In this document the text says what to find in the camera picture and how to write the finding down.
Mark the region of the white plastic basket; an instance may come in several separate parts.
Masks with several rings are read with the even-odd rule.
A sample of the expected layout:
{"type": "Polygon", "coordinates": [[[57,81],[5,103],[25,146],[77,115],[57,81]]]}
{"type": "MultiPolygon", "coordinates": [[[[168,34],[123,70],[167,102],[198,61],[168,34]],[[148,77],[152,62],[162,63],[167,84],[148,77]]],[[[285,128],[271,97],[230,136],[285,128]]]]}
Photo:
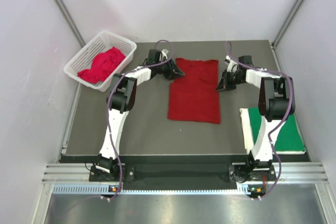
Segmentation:
{"type": "Polygon", "coordinates": [[[84,86],[104,92],[113,75],[132,61],[136,48],[129,39],[102,31],[64,66],[64,73],[84,86]]]}

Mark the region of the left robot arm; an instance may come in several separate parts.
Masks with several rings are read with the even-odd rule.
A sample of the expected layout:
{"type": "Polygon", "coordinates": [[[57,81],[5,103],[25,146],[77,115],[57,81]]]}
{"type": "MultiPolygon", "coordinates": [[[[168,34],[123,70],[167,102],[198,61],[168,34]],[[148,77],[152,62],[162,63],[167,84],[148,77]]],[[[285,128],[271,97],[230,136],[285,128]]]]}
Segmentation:
{"type": "Polygon", "coordinates": [[[126,118],[135,104],[137,87],[158,74],[167,80],[185,76],[167,49],[151,49],[142,65],[114,75],[107,100],[107,130],[97,160],[92,162],[90,175],[101,175],[107,180],[120,178],[120,141],[126,118]]]}

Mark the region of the dark red t shirt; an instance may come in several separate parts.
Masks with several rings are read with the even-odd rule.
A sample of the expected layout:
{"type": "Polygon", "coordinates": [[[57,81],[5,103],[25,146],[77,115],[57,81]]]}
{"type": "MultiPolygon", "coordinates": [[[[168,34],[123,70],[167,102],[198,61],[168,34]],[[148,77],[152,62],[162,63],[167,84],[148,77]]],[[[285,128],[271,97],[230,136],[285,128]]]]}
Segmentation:
{"type": "Polygon", "coordinates": [[[177,58],[176,64],[185,76],[170,84],[167,118],[220,124],[218,60],[177,58]]]}

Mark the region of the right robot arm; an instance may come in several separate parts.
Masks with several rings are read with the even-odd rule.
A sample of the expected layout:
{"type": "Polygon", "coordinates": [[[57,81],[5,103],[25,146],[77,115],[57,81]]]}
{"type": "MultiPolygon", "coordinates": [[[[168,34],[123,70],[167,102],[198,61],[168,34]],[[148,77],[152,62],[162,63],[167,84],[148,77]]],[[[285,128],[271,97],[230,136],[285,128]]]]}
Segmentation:
{"type": "Polygon", "coordinates": [[[279,158],[275,143],[280,129],[295,111],[293,80],[279,71],[254,67],[251,56],[241,56],[237,60],[226,56],[225,62],[227,69],[222,73],[216,91],[231,91],[243,83],[254,85],[259,89],[261,116],[254,147],[244,164],[229,166],[230,177],[238,183],[260,180],[263,176],[276,180],[272,160],[279,158]]]}

